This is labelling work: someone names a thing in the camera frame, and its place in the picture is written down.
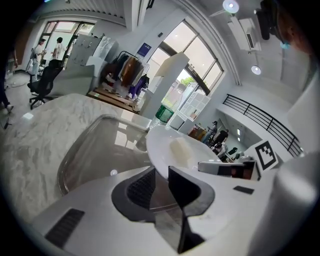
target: window frame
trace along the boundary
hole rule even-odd
[[[206,43],[206,41],[200,36],[200,33],[197,32],[186,20],[183,20],[182,23],[184,23],[193,33],[194,33],[194,37],[190,40],[190,42],[183,48],[182,52],[184,53],[188,47],[192,44],[192,42],[196,39],[199,38],[199,40],[203,43],[203,45],[206,47],[206,49],[210,52],[210,54],[212,55],[212,57],[214,58],[214,61],[212,62],[212,64],[209,66],[209,68],[207,69],[207,71],[204,73],[203,77],[200,77],[198,75],[198,73],[193,69],[193,67],[191,67],[191,65],[189,63],[187,63],[187,65],[185,66],[185,70],[186,72],[195,80],[195,82],[198,84],[198,86],[196,87],[195,90],[197,90],[198,88],[201,88],[205,95],[209,95],[211,90],[215,87],[215,85],[217,84],[217,81],[220,79],[220,77],[222,76],[222,74],[224,73],[224,70],[222,69],[222,66],[218,60],[218,58],[216,57],[216,55],[213,53],[213,51],[211,50],[211,48],[208,46],[208,44]],[[166,54],[168,54],[170,57],[172,57],[173,55],[177,54],[176,50],[174,50],[171,46],[169,46],[166,42],[165,39],[160,43],[160,45],[158,46],[159,49],[161,49],[162,51],[164,51]],[[212,84],[210,85],[210,87],[208,87],[204,80],[207,77],[207,75],[209,74],[209,72],[211,71],[211,69],[213,68],[213,66],[217,63],[219,69],[220,69],[220,73],[219,75],[216,77],[216,79],[212,82]]]
[[[49,23],[52,23],[52,22],[56,22],[56,24],[54,25],[51,33],[45,33],[45,31],[46,31],[47,28],[48,28]],[[64,62],[65,62],[65,59],[68,59],[68,58],[70,57],[69,55],[67,55],[68,49],[69,49],[69,47],[71,46],[72,41],[73,41],[74,39],[77,39],[77,38],[78,38],[77,33],[78,33],[78,31],[80,30],[81,26],[82,26],[83,24],[95,26],[95,23],[85,22],[85,21],[76,21],[76,20],[50,20],[50,21],[48,21],[48,22],[46,23],[46,25],[45,25],[45,27],[44,27],[44,29],[43,29],[43,31],[42,31],[42,34],[41,34],[41,36],[40,36],[40,38],[39,38],[39,41],[40,41],[40,39],[43,38],[43,36],[49,36],[48,40],[47,40],[46,43],[45,43],[45,47],[44,47],[44,48],[47,47],[48,42],[49,42],[50,39],[51,39],[51,35],[52,35],[53,32],[55,32],[55,29],[56,29],[56,27],[57,27],[57,25],[58,25],[59,22],[73,22],[73,23],[78,23],[78,26],[76,27],[76,29],[75,29],[75,31],[74,31],[74,33],[73,33],[73,35],[72,35],[72,37],[71,37],[68,45],[67,45],[67,50],[66,50],[66,51],[64,52],[64,54],[63,54],[62,63],[64,63]]]

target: sign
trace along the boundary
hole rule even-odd
[[[261,140],[252,145],[244,152],[244,155],[256,160],[257,174],[260,177],[263,176],[264,172],[271,170],[279,163],[275,152],[267,140]]]
[[[150,49],[151,49],[151,46],[144,42],[143,45],[138,50],[138,54],[141,55],[142,57],[146,57]]]

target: black office chair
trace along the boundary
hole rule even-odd
[[[40,80],[32,82],[32,77],[34,74],[30,74],[30,83],[27,84],[27,86],[30,88],[30,91],[32,93],[38,94],[36,97],[32,97],[29,99],[29,102],[31,103],[32,100],[34,102],[31,104],[30,109],[33,109],[34,104],[38,101],[42,101],[43,103],[46,103],[44,99],[51,100],[52,98],[46,97],[54,87],[54,79],[57,77],[57,75],[61,72],[63,67],[52,67],[52,66],[46,66],[43,70],[42,76]]]

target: staircase railing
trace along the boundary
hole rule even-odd
[[[297,157],[302,153],[303,150],[300,147],[297,137],[281,122],[261,108],[230,94],[227,95],[223,104],[239,111],[266,129],[293,157]]]

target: hanging clothes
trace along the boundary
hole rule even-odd
[[[130,85],[136,86],[136,84],[139,82],[143,73],[144,73],[144,66],[140,61],[138,61]]]
[[[129,61],[129,56],[128,56],[128,59],[125,61],[125,63],[123,63],[123,66],[122,66],[122,68],[121,68],[121,70],[120,70],[120,72],[118,74],[118,78],[119,79],[121,79],[121,74],[122,74],[122,72],[123,72],[123,70],[124,70],[124,68],[125,68],[125,66],[126,66],[128,61]]]
[[[130,57],[128,62],[125,64],[121,74],[123,86],[131,84],[137,64],[138,61],[134,57]]]
[[[138,83],[135,86],[131,86],[129,89],[129,93],[132,94],[131,98],[133,99],[135,95],[139,96],[142,88],[147,89],[149,86],[149,77],[147,75],[143,75]]]
[[[114,71],[113,76],[112,76],[112,78],[113,78],[114,80],[117,80],[117,79],[118,79],[119,73],[120,73],[120,71],[123,69],[124,63],[127,61],[127,59],[129,59],[129,56],[127,56],[127,55],[124,54],[124,55],[122,55],[122,56],[120,57],[120,59],[116,62],[116,68],[115,68],[115,71]]]

